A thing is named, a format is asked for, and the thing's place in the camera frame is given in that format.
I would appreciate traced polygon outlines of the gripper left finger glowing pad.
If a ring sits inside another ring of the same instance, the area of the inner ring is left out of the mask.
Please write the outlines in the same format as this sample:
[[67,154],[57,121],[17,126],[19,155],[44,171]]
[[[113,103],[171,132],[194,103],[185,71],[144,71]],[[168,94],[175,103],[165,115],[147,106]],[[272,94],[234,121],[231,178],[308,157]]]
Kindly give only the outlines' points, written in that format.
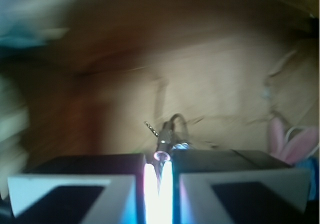
[[61,156],[7,179],[10,224],[151,224],[141,153]]

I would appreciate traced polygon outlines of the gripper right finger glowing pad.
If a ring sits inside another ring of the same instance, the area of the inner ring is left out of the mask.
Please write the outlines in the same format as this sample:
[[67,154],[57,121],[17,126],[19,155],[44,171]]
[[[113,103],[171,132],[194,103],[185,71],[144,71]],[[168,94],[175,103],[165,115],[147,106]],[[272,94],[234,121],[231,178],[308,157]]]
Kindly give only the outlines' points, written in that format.
[[311,172],[262,151],[174,150],[171,224],[302,224]]

